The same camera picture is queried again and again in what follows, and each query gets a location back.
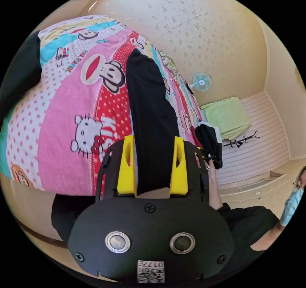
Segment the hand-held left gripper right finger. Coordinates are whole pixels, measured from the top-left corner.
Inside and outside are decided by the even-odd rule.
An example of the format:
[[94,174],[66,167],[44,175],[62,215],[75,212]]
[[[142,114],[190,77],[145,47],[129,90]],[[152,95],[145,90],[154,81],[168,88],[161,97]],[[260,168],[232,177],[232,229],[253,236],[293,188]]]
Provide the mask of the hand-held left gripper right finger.
[[184,140],[174,138],[174,152],[171,170],[170,195],[186,195],[188,193],[188,179]]

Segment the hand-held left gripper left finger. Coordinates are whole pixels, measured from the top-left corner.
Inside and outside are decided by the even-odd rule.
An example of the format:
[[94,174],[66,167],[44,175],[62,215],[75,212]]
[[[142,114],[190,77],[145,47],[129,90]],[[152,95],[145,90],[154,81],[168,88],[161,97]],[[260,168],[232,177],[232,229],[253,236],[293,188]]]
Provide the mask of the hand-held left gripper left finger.
[[135,140],[133,135],[126,136],[123,141],[117,193],[119,195],[137,195]]

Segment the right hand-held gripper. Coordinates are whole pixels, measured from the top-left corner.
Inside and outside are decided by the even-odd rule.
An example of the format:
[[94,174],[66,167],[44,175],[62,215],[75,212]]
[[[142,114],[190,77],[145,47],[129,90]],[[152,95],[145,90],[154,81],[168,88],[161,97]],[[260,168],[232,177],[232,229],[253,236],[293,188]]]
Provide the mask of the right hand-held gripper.
[[206,161],[212,160],[215,169],[221,169],[222,161],[222,142],[217,139],[215,128],[201,124],[195,128],[195,136],[201,144],[201,153]]

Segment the person's right hand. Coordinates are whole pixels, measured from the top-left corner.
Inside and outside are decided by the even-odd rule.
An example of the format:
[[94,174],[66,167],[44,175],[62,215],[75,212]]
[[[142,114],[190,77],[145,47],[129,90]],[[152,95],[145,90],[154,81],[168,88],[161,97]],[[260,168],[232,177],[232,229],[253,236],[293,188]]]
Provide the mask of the person's right hand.
[[205,164],[205,167],[208,171],[208,175],[209,176],[215,176],[216,175],[216,169],[215,169],[213,160],[212,159],[210,159],[210,160],[204,159],[204,164]]

